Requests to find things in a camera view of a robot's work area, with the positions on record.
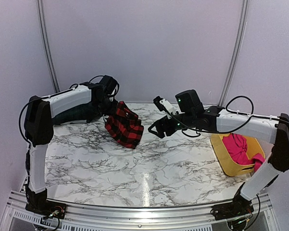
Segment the red black plaid shirt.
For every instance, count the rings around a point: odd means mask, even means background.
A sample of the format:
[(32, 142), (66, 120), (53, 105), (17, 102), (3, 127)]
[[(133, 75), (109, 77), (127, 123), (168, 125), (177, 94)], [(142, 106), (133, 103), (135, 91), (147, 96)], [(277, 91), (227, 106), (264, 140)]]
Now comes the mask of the red black plaid shirt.
[(119, 101), (114, 113), (108, 116), (105, 129), (117, 143), (135, 149), (142, 138), (144, 126), (138, 115), (124, 101)]

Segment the pink garment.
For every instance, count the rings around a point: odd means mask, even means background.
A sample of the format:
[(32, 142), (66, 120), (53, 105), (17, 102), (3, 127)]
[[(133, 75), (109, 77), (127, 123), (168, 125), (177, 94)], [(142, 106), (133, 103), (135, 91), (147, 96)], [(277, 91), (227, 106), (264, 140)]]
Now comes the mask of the pink garment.
[(265, 162), (264, 152), (255, 138), (230, 133), (222, 138), (222, 142), (231, 160), (240, 166), (253, 165), (256, 172)]

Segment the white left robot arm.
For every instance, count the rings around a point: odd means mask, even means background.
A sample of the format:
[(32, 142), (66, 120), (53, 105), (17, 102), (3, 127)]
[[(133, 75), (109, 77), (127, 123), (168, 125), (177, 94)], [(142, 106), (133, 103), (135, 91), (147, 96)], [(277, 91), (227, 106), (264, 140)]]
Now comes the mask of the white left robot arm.
[(97, 83), (77, 84), (73, 88), (43, 97), (32, 96), (21, 110), (26, 113), (19, 127), (28, 143), (25, 168), (27, 203), (41, 214), (51, 210), (45, 185), (45, 157), (53, 138), (54, 125), (91, 122), (109, 114), (116, 104), (114, 98), (120, 85), (113, 77), (104, 75)]

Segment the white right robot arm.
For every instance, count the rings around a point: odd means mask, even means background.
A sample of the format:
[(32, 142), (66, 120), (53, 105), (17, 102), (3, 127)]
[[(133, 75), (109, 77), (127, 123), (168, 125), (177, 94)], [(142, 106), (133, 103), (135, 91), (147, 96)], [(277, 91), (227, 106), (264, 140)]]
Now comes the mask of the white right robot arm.
[(289, 116), (256, 115), (253, 112), (235, 112), (227, 107), (203, 107), (195, 90), (186, 90), (176, 95), (180, 108), (157, 96), (153, 102), (166, 115), (155, 121), (148, 131), (159, 138), (171, 136), (178, 130), (211, 134), (236, 133), (264, 140), (273, 145), (271, 154), (254, 175), (237, 191), (229, 212), (238, 216), (247, 208), (257, 193), (270, 185), (280, 173), (289, 170)]

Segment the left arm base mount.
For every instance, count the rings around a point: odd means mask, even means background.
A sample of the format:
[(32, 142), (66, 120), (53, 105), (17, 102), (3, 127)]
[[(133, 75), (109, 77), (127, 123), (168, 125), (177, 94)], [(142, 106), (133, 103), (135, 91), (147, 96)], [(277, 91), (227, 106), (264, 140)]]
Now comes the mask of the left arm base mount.
[(64, 219), (67, 205), (54, 201), (42, 200), (38, 202), (27, 203), (25, 209), (27, 211), (43, 215), (44, 219), (47, 218)]

